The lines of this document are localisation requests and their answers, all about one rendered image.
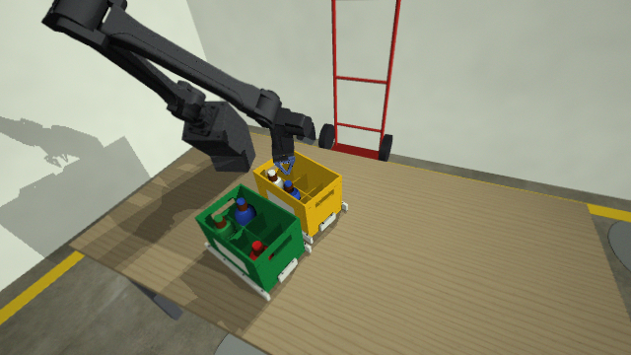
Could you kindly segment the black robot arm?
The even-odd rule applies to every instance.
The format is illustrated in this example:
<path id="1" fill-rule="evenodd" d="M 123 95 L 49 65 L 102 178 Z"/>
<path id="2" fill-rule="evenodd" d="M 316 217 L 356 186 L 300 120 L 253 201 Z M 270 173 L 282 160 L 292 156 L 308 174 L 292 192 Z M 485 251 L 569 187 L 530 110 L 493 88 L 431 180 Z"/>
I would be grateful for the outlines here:
<path id="1" fill-rule="evenodd" d="M 280 136 L 282 150 L 295 149 L 293 135 L 314 144 L 310 116 L 281 107 L 275 92 L 242 82 L 153 32 L 127 14 L 126 7 L 126 0 L 54 0 L 41 22 L 93 48 L 153 90 L 171 115 L 189 123 L 190 133 L 208 137 L 219 109 L 207 105 L 203 92 L 185 81 L 175 83 L 148 60 L 224 99 L 271 133 L 287 132 Z"/>

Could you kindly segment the blue bottle with brown label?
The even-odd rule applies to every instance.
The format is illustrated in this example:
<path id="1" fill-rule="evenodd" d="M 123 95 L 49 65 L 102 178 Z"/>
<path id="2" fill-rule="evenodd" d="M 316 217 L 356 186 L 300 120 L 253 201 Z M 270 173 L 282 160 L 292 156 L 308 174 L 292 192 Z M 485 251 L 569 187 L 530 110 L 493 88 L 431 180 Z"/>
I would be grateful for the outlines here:
<path id="1" fill-rule="evenodd" d="M 255 208 L 252 205 L 246 203 L 246 200 L 243 198 L 239 198 L 236 204 L 237 209 L 235 211 L 235 218 L 239 224 L 245 226 L 257 215 Z"/>
<path id="2" fill-rule="evenodd" d="M 284 186 L 283 190 L 285 190 L 286 192 L 288 192 L 289 194 L 291 194 L 292 196 L 294 196 L 298 200 L 301 199 L 300 191 L 293 186 L 293 183 L 290 180 L 286 180 L 284 182 L 283 186 Z"/>

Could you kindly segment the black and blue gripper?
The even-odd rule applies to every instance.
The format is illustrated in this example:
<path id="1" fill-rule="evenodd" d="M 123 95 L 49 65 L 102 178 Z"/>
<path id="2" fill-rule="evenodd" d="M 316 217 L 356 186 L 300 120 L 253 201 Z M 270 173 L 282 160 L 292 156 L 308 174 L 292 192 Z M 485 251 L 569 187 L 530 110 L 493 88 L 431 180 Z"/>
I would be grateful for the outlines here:
<path id="1" fill-rule="evenodd" d="M 294 156 L 294 153 L 295 153 L 294 149 L 282 150 L 280 136 L 285 135 L 285 134 L 287 134 L 287 132 L 284 132 L 281 134 L 273 134 L 270 132 L 271 139 L 272 139 L 272 158 L 273 158 L 273 164 L 277 168 L 279 168 L 285 175 L 289 175 L 296 159 Z M 285 171 L 285 169 L 281 166 L 281 163 L 290 164 L 288 171 Z"/>

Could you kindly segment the green crate with dividers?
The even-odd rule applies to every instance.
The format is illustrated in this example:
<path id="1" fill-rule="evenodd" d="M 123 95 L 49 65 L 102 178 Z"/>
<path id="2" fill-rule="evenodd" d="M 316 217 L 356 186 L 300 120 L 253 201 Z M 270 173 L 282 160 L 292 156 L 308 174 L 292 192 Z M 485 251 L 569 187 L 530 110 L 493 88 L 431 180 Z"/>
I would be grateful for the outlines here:
<path id="1" fill-rule="evenodd" d="M 212 229 L 215 224 L 211 215 L 233 198 L 235 203 L 221 213 L 225 219 L 232 221 L 238 230 L 227 241 Z M 244 198 L 257 213 L 244 227 L 235 218 L 239 198 Z M 278 275 L 286 266 L 305 251 L 300 218 L 248 187 L 223 199 L 205 223 L 202 231 L 211 247 L 267 293 L 279 281 Z M 255 241 L 261 241 L 268 248 L 253 261 L 249 255 Z M 269 260 L 268 256 L 273 252 L 274 256 Z"/>

